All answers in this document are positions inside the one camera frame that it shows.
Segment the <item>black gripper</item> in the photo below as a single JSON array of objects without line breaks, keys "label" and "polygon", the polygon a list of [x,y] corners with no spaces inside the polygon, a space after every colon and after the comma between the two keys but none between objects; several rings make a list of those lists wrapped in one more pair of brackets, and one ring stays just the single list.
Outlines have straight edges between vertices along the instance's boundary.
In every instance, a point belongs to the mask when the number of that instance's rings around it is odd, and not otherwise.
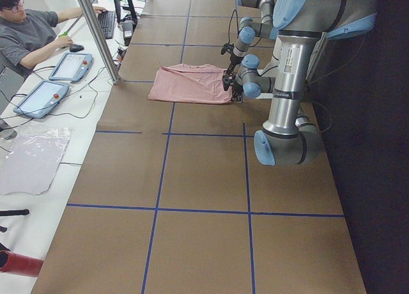
[{"label": "black gripper", "polygon": [[231,90],[232,101],[243,102],[243,87],[236,80],[236,65],[230,64],[222,77],[224,91]]},{"label": "black gripper", "polygon": [[230,43],[225,43],[221,50],[220,50],[220,54],[221,55],[225,55],[226,53],[228,53],[230,55],[230,64],[229,67],[235,67],[236,65],[239,65],[243,59],[242,56],[235,54],[235,46],[233,44]]}]

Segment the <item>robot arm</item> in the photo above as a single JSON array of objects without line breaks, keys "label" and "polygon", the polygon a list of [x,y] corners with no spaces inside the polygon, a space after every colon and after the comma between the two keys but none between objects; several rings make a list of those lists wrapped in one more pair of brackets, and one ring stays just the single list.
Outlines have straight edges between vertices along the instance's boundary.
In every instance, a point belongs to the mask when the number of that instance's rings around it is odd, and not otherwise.
[{"label": "robot arm", "polygon": [[[322,149],[317,127],[300,103],[313,50],[322,38],[339,40],[372,30],[378,0],[237,0],[257,8],[261,22],[244,18],[236,43],[225,44],[230,64],[223,83],[234,96],[272,95],[268,119],[254,134],[254,150],[268,166],[304,164]],[[259,59],[248,53],[255,38],[280,40],[277,74],[259,72]]]},{"label": "robot arm", "polygon": [[231,81],[235,68],[240,65],[250,47],[254,46],[254,39],[274,40],[277,30],[273,25],[273,14],[277,0],[236,0],[237,7],[257,9],[260,17],[250,16],[238,18],[238,10],[235,8],[231,14],[230,21],[236,22],[236,41],[228,41],[222,46],[220,53],[229,54],[229,65],[224,72],[223,80]]}]

